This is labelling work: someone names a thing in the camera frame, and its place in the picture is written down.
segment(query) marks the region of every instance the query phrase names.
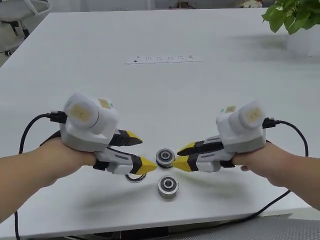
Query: hand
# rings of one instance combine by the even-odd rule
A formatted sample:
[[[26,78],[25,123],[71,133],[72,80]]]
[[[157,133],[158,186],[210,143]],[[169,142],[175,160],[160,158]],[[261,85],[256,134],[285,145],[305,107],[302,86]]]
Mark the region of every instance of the hand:
[[[34,160],[47,171],[47,186],[59,178],[73,174],[82,166],[93,166],[96,163],[93,153],[73,150],[64,145],[60,138],[46,142],[32,153]]]
[[[250,170],[261,177],[267,178],[272,185],[282,187],[282,175],[293,164],[295,157],[293,154],[267,142],[264,148],[257,151],[237,154],[232,162],[234,165],[242,165],[241,170]]]

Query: green plant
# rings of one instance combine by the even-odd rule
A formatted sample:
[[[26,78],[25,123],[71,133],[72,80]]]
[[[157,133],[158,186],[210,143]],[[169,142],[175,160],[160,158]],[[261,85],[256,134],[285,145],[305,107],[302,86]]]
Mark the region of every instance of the green plant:
[[[300,28],[310,29],[320,24],[320,0],[277,0],[262,18],[269,22],[274,33],[284,25],[291,35]]]

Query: ball bearing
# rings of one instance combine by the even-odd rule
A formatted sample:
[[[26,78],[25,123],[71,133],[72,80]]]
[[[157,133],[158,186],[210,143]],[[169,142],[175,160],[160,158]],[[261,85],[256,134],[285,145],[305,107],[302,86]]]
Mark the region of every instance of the ball bearing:
[[[161,168],[169,169],[172,167],[175,159],[175,153],[173,151],[168,148],[163,148],[156,153],[155,161]]]
[[[179,183],[173,176],[163,176],[158,181],[158,192],[164,199],[174,198],[179,190]]]

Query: power strip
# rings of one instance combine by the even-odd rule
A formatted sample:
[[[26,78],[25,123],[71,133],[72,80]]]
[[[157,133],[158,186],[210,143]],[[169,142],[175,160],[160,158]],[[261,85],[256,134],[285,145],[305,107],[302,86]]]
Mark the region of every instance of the power strip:
[[[157,55],[157,56],[136,56],[126,64],[170,64],[170,63],[193,63],[202,62],[202,59],[194,55]]]

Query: yellow finger tip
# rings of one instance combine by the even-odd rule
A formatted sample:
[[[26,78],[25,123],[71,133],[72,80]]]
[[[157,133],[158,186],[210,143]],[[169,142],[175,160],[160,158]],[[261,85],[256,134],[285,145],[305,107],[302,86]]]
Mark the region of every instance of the yellow finger tip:
[[[140,157],[140,159],[142,162],[142,166],[136,172],[137,175],[149,173],[157,168],[157,165],[154,162],[152,162],[144,157]]]
[[[190,142],[188,145],[184,146],[183,148],[181,148],[178,152],[181,152],[185,149],[189,149],[189,148],[193,148],[195,146],[196,142],[193,141],[193,142]]]
[[[189,156],[179,156],[173,163],[172,163],[172,166],[177,168],[177,169],[180,169],[182,171],[185,171],[185,172],[192,172],[191,171],[191,168],[188,164],[188,157]]]
[[[126,131],[131,138],[139,139],[142,142],[142,139],[135,135],[132,131]]]

